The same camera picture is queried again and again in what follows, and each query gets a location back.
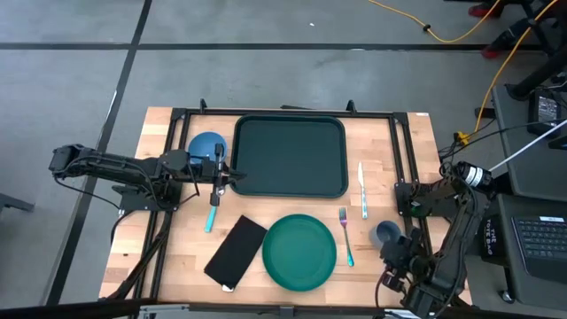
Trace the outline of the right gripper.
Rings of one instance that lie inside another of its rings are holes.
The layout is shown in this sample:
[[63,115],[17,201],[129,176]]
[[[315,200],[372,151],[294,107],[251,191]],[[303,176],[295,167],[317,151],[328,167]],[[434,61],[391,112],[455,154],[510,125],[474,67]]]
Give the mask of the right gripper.
[[401,271],[410,273],[422,273],[426,268],[426,254],[421,245],[422,231],[413,228],[408,236],[399,236],[395,241],[394,252],[382,251],[386,247],[392,246],[394,240],[387,238],[378,240],[380,258],[386,265],[393,265]]

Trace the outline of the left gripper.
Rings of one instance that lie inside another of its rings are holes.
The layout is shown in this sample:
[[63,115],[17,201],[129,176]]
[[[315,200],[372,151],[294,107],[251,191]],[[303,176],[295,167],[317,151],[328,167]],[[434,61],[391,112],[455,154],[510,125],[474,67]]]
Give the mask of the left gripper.
[[224,192],[224,186],[227,184],[234,184],[243,177],[246,177],[245,173],[239,172],[226,164],[223,165],[221,162],[221,156],[224,152],[223,144],[217,143],[214,147],[214,160],[210,160],[208,156],[196,156],[191,155],[191,159],[200,160],[200,173],[198,181],[202,183],[210,183],[213,185],[212,193],[210,196],[210,204],[212,206],[219,206],[221,201],[221,194]]

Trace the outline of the grey mug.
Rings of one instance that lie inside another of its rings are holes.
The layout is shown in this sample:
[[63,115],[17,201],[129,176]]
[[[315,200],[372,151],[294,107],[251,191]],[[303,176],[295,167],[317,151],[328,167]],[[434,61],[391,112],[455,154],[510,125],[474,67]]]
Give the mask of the grey mug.
[[369,241],[377,250],[387,242],[396,242],[400,236],[399,226],[392,221],[382,221],[369,231]]

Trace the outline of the blue bowl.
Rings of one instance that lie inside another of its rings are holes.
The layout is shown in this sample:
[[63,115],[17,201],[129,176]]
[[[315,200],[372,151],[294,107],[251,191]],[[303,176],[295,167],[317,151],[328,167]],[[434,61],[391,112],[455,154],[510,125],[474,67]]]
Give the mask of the blue bowl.
[[188,146],[187,152],[190,155],[191,164],[200,164],[203,159],[216,160],[215,146],[221,144],[223,151],[221,161],[227,157],[228,145],[226,140],[218,133],[207,131],[194,136]]

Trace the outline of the teal-handled spoon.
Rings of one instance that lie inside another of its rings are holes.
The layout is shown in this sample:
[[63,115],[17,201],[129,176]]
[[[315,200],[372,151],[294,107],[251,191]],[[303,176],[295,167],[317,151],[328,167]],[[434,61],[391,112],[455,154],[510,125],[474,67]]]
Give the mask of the teal-handled spoon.
[[225,193],[224,186],[214,186],[213,191],[210,196],[210,211],[209,215],[207,216],[206,226],[205,226],[205,233],[210,233],[212,231],[214,225],[214,219],[218,210],[218,206],[220,205],[221,196]]

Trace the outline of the teal-handled fork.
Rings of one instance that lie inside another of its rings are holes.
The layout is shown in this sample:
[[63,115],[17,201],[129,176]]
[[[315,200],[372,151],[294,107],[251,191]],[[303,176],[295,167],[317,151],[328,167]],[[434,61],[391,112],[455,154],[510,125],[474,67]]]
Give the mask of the teal-handled fork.
[[343,228],[345,241],[346,241],[347,264],[348,264],[349,267],[353,267],[354,266],[353,254],[352,254],[352,251],[351,251],[348,232],[347,232],[347,228],[346,228],[347,227],[346,208],[341,207],[339,209],[338,213],[339,213],[339,222],[340,222],[340,224]]

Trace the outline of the black cloth napkin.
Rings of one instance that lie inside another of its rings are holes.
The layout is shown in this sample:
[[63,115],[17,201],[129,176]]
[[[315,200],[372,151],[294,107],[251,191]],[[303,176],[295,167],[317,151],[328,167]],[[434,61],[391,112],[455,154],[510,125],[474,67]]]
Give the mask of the black cloth napkin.
[[267,232],[264,227],[242,215],[206,264],[204,272],[225,292],[233,292],[259,251]]

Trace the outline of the teal-handled knife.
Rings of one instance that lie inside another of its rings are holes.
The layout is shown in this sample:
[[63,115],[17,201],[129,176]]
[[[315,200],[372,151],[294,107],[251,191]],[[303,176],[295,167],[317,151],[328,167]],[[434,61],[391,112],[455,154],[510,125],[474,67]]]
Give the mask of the teal-handled knife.
[[368,219],[368,204],[367,204],[367,194],[366,194],[366,187],[364,182],[364,172],[363,172],[363,165],[361,161],[358,163],[358,182],[361,187],[361,217],[363,220]]

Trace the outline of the green plate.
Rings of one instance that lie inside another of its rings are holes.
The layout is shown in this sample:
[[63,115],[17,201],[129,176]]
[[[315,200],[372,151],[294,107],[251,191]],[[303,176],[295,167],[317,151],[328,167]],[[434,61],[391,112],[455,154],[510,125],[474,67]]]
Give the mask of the green plate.
[[291,214],[269,228],[262,261],[275,283],[289,291],[308,292],[330,278],[337,245],[324,223],[307,214]]

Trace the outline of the dark green serving tray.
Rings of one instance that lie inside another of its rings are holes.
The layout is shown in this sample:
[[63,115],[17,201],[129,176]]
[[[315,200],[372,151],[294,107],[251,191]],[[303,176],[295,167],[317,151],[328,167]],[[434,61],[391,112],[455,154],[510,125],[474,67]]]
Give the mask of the dark green serving tray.
[[230,159],[243,196],[339,198],[349,185],[345,127],[329,116],[243,116]]

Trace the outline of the black tote bag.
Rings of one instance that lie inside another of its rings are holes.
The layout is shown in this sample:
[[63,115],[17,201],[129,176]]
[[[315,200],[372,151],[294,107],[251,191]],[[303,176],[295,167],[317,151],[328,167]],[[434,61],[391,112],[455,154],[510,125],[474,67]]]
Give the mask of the black tote bag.
[[482,261],[507,267],[509,263],[500,217],[497,215],[485,217],[480,223],[478,234],[479,254]]

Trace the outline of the black crossbar with silver brackets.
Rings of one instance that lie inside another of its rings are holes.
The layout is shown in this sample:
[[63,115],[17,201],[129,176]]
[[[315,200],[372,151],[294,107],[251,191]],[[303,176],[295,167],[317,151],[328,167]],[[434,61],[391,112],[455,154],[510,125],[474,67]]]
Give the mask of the black crossbar with silver brackets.
[[[37,307],[0,309],[0,319],[116,319],[123,316],[160,312],[235,312],[276,315],[289,319],[299,315],[360,315],[376,319],[420,319],[405,309],[378,307],[312,307],[244,304],[185,303],[160,304],[155,299],[110,300]],[[512,314],[481,310],[474,307],[452,307],[438,319],[557,319],[552,317]]]

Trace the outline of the dark laptop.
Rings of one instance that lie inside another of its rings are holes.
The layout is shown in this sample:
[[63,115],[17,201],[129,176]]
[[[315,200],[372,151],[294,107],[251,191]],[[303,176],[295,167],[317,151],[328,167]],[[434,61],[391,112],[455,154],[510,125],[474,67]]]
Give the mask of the dark laptop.
[[567,284],[567,219],[532,215],[512,222],[526,272]]

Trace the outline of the grey side cart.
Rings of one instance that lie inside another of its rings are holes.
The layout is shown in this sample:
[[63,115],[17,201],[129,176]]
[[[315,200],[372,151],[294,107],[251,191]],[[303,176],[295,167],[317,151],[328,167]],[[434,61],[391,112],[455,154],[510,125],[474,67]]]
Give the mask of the grey side cart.
[[567,219],[567,150],[551,149],[544,139],[505,167],[501,179],[509,184],[509,191],[497,197],[496,208],[501,213],[512,298],[525,305],[567,311],[567,284],[526,272],[512,222],[513,217],[532,215]]

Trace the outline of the black power adapter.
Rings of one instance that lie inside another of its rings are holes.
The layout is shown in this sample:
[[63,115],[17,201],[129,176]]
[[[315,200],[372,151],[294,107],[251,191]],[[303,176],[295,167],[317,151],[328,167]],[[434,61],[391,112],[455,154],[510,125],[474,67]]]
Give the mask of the black power adapter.
[[556,127],[567,115],[567,103],[563,97],[553,90],[536,89],[529,98],[527,127],[531,134],[541,136]]

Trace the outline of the grey furniture foot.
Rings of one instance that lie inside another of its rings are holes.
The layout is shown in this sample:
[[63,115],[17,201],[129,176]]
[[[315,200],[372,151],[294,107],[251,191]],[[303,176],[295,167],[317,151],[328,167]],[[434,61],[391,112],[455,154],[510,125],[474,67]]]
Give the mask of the grey furniture foot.
[[32,212],[34,207],[34,204],[0,193],[0,213],[5,208],[15,208],[24,212]]

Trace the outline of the person's red black shoe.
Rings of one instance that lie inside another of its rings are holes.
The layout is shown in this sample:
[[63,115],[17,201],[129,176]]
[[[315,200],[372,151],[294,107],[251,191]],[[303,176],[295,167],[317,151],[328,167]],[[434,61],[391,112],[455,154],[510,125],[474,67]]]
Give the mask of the person's red black shoe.
[[497,58],[505,51],[511,51],[519,41],[523,32],[513,33],[511,29],[502,32],[494,41],[488,44],[481,54],[484,58]]
[[476,4],[468,9],[471,17],[483,18],[499,18],[503,12],[505,3],[503,0],[485,0],[481,4]]

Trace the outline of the black stand legs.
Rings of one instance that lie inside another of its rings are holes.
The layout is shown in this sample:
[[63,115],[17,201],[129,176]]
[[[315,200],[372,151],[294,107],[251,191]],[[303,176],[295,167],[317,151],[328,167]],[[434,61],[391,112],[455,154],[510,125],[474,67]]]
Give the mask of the black stand legs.
[[[516,46],[509,54],[511,58],[520,43],[532,31],[540,42],[540,49],[548,56],[548,60],[530,75],[516,85],[507,84],[509,95],[516,100],[525,100],[544,81],[561,73],[567,67],[567,0],[541,0],[544,4],[537,11],[533,11],[524,0],[522,7],[526,13],[524,32],[518,37]],[[540,23],[545,19],[555,19],[555,26],[559,27],[559,45],[554,48],[549,43]]]

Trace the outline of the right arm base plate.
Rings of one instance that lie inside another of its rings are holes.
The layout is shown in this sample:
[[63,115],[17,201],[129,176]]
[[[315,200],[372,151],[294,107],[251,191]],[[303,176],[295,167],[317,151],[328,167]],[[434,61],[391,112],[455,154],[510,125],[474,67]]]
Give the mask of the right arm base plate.
[[426,183],[396,183],[394,192],[398,211],[404,217],[422,218],[433,215],[435,207],[444,195]]

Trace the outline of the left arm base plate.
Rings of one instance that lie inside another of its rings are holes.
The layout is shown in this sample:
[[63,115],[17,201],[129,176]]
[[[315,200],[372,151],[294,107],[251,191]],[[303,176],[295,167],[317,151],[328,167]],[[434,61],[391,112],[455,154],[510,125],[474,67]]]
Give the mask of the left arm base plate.
[[156,196],[143,188],[130,185],[114,185],[112,189],[121,195],[120,208],[125,211],[168,211],[174,210],[181,202],[182,184],[168,183],[158,189]]

